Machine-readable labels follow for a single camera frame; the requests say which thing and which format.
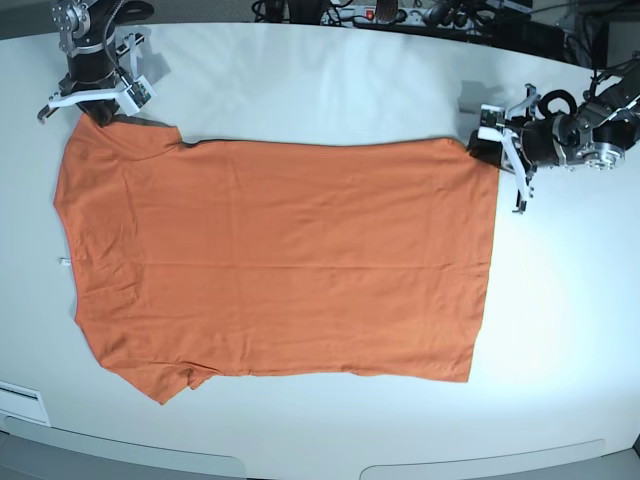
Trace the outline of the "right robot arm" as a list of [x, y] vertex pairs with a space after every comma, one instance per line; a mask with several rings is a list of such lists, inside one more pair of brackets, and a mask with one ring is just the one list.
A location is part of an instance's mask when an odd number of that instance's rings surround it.
[[58, 90], [38, 112], [44, 123], [57, 110], [76, 106], [97, 125], [110, 124], [117, 113], [135, 116], [155, 96], [138, 69], [141, 33], [116, 40], [116, 28], [149, 19], [154, 7], [146, 1], [55, 1], [52, 19], [68, 72]]

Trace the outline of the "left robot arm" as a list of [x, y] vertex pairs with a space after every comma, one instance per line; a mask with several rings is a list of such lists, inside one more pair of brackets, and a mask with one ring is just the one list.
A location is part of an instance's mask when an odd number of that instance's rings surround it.
[[596, 70], [583, 101], [556, 89], [540, 95], [527, 84], [526, 97], [509, 108], [483, 104], [467, 152], [515, 177], [514, 212], [533, 198], [540, 169], [586, 166], [611, 170], [639, 143], [639, 60]]

